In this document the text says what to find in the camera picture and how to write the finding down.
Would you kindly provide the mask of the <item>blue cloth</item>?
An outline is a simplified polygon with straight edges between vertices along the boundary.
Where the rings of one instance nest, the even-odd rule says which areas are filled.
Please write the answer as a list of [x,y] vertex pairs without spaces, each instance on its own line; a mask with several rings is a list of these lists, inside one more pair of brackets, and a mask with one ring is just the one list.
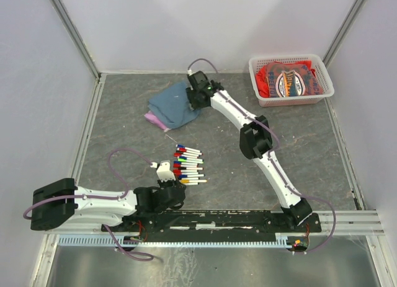
[[187,84],[182,81],[175,83],[148,101],[152,111],[170,130],[180,128],[195,120],[201,110],[193,110],[186,93]]

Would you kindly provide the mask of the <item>pink cloth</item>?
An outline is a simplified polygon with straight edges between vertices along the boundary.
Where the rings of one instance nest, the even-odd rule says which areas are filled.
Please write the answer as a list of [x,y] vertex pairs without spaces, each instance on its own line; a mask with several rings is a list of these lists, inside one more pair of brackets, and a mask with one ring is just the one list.
[[162,129],[164,132],[169,131],[169,128],[152,111],[144,114],[144,117],[148,122]]

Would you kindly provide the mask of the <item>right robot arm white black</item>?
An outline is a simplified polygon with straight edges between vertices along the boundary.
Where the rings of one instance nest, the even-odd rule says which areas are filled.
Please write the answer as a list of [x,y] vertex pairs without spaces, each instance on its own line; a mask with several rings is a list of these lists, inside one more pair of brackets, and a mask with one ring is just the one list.
[[187,79],[190,86],[186,93],[192,109],[211,107],[237,127],[239,148],[245,158],[260,168],[274,189],[285,214],[285,227],[293,232],[303,228],[313,210],[282,169],[273,145],[274,134],[266,117],[244,109],[219,82],[210,80],[202,71],[188,71]]

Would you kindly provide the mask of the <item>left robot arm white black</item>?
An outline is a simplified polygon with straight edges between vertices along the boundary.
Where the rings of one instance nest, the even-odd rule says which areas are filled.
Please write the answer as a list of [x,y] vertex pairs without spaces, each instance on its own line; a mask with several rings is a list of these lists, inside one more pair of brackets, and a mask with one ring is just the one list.
[[124,192],[99,191],[77,186],[64,178],[33,192],[32,206],[23,217],[33,231],[49,231],[73,226],[118,226],[131,231],[136,219],[145,219],[166,210],[182,208],[186,186],[178,180],[157,187],[138,187]]

